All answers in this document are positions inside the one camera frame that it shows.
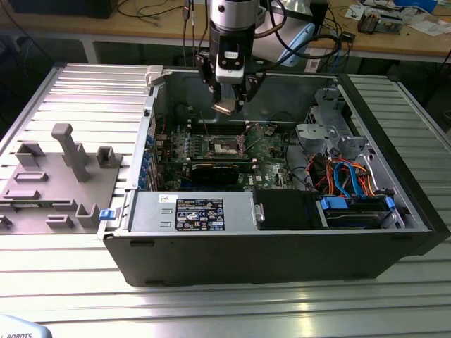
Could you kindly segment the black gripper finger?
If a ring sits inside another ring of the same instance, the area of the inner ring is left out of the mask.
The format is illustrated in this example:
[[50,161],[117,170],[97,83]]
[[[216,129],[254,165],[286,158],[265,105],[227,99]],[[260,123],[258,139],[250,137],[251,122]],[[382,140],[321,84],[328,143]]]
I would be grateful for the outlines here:
[[221,85],[216,81],[214,67],[209,60],[209,52],[200,50],[195,56],[195,63],[202,82],[208,86],[212,93],[212,104],[217,104],[221,100]]
[[241,84],[233,85],[235,95],[234,113],[239,113],[243,109],[244,104],[254,98],[265,79],[266,73],[262,73],[261,75],[246,75]]

